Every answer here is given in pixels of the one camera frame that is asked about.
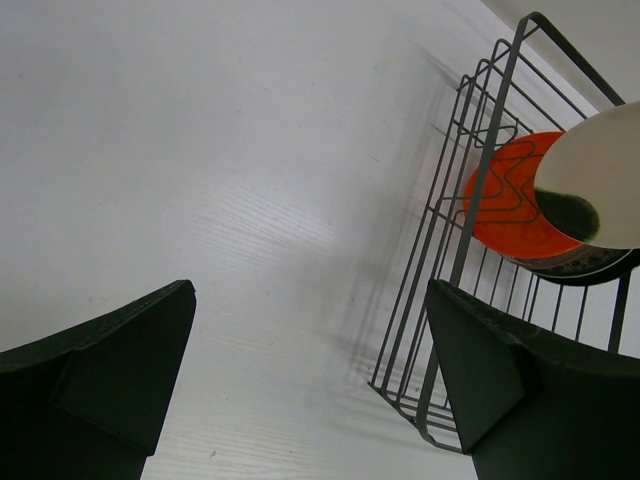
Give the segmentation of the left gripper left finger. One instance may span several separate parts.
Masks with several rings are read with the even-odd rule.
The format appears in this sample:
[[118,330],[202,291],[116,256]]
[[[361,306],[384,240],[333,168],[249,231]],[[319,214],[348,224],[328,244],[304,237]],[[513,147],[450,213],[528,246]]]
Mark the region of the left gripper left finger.
[[2,352],[2,478],[140,478],[156,451],[194,316],[194,286],[177,280]]

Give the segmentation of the orange plate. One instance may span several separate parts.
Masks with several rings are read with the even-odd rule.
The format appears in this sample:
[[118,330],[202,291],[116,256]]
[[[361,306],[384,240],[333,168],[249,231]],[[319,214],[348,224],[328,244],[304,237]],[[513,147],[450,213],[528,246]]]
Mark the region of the orange plate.
[[561,131],[525,135],[493,154],[473,229],[477,240],[504,256],[523,260],[550,259],[580,247],[549,223],[534,194],[542,157],[562,135]]

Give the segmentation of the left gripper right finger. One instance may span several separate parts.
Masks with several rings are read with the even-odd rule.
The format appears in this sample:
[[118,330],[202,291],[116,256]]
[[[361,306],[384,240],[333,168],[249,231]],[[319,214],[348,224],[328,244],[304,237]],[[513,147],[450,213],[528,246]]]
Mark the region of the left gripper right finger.
[[638,478],[638,359],[527,323],[443,280],[429,282],[426,304],[478,478]]

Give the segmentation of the blue floral plate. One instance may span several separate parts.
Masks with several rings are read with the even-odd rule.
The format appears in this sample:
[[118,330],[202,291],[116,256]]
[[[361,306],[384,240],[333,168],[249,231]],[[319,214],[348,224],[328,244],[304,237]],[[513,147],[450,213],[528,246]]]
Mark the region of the blue floral plate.
[[508,257],[508,260],[539,276],[573,280],[615,272],[632,261],[637,253],[634,249],[607,249],[583,245],[548,258]]

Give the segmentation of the cream plate with black spot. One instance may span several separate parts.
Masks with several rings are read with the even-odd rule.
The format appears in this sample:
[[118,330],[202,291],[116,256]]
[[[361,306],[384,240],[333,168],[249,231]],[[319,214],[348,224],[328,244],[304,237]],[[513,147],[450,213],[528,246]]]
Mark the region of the cream plate with black spot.
[[563,234],[610,249],[639,247],[639,104],[611,108],[553,143],[534,179],[545,218]]

